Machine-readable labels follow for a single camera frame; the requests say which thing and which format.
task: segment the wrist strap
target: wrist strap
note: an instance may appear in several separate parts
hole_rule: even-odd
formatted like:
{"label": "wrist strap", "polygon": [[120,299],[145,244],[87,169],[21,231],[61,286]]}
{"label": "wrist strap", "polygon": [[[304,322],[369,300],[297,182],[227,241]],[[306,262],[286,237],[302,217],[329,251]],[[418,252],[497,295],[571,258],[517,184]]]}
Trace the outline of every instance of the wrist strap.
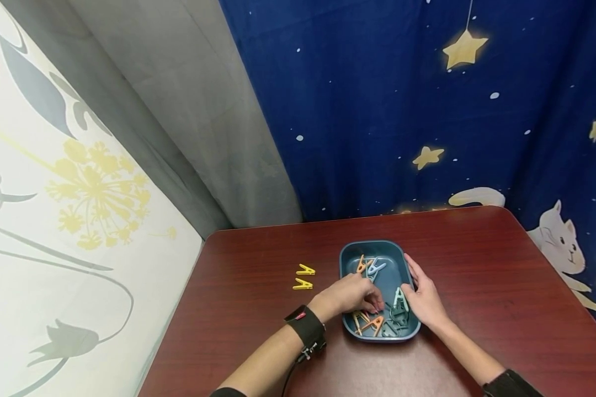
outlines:
{"label": "wrist strap", "polygon": [[320,350],[326,346],[324,341],[324,331],[326,327],[320,322],[319,318],[305,305],[285,318],[287,324],[294,329],[305,346],[302,350],[299,361],[305,358],[309,360],[314,351]]}

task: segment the forearm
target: forearm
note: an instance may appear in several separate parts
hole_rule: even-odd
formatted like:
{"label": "forearm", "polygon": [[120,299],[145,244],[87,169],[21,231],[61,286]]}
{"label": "forearm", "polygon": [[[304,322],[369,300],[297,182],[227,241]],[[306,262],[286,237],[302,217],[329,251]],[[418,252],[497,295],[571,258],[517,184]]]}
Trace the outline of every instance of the forearm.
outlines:
{"label": "forearm", "polygon": [[[335,308],[318,296],[308,307],[323,323],[337,314]],[[220,388],[236,389],[247,397],[261,396],[285,375],[303,347],[298,334],[285,325],[257,348]]]}
{"label": "forearm", "polygon": [[479,385],[490,383],[505,371],[499,361],[477,346],[452,321],[431,328]]}

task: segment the hand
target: hand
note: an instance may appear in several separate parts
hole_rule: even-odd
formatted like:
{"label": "hand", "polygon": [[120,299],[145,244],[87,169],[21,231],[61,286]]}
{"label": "hand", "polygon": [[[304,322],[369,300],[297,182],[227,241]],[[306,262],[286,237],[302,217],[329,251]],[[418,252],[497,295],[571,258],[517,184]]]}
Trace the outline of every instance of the hand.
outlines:
{"label": "hand", "polygon": [[437,328],[449,324],[450,319],[446,314],[444,305],[441,304],[435,283],[428,278],[413,258],[408,254],[404,254],[404,257],[408,262],[408,270],[410,270],[418,290],[415,292],[411,285],[402,284],[402,292],[419,321],[436,332]]}
{"label": "hand", "polygon": [[340,313],[354,310],[377,313],[384,310],[384,300],[380,290],[369,279],[353,273],[320,292],[309,308],[324,323]]}

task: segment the blue curtain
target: blue curtain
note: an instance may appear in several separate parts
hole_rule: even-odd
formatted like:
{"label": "blue curtain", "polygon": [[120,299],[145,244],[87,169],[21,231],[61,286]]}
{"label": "blue curtain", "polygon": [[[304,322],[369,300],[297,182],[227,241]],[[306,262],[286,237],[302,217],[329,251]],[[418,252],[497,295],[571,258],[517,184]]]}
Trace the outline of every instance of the blue curtain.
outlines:
{"label": "blue curtain", "polygon": [[307,221],[505,205],[596,318],[596,1],[220,2]]}

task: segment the gray curtain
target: gray curtain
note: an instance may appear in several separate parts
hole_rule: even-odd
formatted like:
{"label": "gray curtain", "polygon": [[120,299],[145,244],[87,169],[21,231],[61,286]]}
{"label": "gray curtain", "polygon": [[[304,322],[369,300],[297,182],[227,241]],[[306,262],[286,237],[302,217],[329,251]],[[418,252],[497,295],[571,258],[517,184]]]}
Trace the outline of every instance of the gray curtain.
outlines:
{"label": "gray curtain", "polygon": [[1,0],[206,238],[301,222],[217,0]]}

